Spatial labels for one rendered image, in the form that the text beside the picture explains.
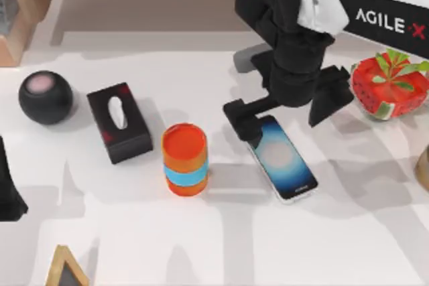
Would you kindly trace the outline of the red strawberry plant pot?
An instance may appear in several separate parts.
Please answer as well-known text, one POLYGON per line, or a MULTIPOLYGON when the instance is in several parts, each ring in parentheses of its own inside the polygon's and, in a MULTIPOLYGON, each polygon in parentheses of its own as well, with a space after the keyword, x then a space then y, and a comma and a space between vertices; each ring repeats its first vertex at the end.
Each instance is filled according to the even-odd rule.
POLYGON ((409 56, 386 49, 351 67, 351 86, 363 108, 376 119, 408 114, 429 95, 429 61, 411 63, 409 56))

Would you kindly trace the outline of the black smartphone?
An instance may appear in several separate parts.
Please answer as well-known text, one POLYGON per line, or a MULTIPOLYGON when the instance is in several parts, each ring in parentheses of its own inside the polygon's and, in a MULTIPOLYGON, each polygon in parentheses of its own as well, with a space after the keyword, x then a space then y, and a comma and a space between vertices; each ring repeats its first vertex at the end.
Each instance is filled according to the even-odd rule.
POLYGON ((261 137, 248 146, 276 196, 292 203, 312 193, 318 181, 277 119, 267 115, 259 121, 261 137))

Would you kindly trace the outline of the orange and blue cup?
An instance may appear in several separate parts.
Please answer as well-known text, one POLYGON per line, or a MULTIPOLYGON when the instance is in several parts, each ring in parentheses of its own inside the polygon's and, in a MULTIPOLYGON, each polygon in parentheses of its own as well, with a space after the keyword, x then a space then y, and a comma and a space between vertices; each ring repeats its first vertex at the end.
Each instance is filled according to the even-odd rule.
POLYGON ((208 183, 208 147, 204 131, 192 123, 177 123, 162 135, 167 185, 178 196, 195 196, 208 183))

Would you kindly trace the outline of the black tissue box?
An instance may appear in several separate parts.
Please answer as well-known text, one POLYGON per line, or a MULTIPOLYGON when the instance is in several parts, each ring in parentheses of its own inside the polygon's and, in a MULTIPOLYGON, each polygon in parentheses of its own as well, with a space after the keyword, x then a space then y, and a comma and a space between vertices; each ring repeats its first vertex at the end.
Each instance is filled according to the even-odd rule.
POLYGON ((112 164, 153 150, 150 131, 127 83, 86 97, 112 164))

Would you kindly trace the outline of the brown rounded object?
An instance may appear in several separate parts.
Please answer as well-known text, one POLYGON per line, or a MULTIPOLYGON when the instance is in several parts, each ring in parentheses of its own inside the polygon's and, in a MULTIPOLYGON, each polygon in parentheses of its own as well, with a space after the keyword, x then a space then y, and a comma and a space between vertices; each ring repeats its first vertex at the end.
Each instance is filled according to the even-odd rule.
POLYGON ((429 193, 429 145, 419 156, 414 172, 417 181, 429 193))

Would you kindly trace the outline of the black round speaker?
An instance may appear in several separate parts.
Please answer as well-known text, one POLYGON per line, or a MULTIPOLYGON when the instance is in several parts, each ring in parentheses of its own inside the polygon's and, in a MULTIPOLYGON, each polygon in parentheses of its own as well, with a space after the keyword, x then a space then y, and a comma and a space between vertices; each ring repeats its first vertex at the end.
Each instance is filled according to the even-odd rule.
POLYGON ((58 73, 39 70, 28 75, 18 91, 24 114, 41 125, 55 125, 68 117, 74 103, 71 86, 58 73))

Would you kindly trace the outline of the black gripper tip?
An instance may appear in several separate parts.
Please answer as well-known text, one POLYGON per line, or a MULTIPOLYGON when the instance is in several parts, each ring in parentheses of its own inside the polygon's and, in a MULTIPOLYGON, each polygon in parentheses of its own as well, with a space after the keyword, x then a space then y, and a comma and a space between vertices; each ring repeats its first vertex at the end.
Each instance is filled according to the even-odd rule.
POLYGON ((0 136, 0 222, 16 222, 28 211, 28 206, 13 183, 4 141, 0 136))

